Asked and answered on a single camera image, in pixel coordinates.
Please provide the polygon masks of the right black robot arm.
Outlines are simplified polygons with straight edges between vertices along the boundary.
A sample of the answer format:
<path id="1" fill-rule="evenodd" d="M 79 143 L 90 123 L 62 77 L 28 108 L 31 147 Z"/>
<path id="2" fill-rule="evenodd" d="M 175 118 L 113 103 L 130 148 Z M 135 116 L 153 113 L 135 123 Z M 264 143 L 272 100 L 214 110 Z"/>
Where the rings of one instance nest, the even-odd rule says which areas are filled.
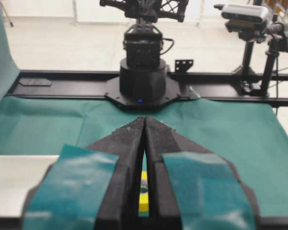
<path id="1" fill-rule="evenodd" d="M 161 59 L 159 18 L 183 22 L 186 0 L 102 0 L 136 23 L 124 34 L 119 102 L 159 107 L 180 98 L 180 86 Z M 159 229 L 256 230 L 258 205 L 235 166 L 153 117 L 144 119 L 149 214 Z"/>

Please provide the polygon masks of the left gripper black right finger teal tape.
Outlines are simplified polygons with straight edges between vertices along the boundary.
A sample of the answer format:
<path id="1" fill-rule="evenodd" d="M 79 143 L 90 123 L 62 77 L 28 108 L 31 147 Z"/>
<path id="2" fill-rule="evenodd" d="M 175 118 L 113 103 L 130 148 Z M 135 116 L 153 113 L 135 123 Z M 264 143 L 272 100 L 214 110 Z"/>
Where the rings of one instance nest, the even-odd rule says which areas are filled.
<path id="1" fill-rule="evenodd" d="M 253 190 L 235 165 L 145 118 L 149 214 L 161 230 L 257 230 Z"/>

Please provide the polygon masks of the left gripper black left finger teal tape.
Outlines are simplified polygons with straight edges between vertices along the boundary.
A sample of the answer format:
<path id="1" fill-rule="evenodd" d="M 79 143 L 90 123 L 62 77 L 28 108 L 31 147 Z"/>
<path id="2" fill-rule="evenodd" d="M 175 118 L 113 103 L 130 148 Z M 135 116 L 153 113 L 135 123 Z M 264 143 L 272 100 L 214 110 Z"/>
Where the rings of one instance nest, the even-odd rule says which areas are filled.
<path id="1" fill-rule="evenodd" d="M 24 230 L 126 230 L 138 216 L 144 118 L 82 149 L 66 145 L 29 191 Z"/>

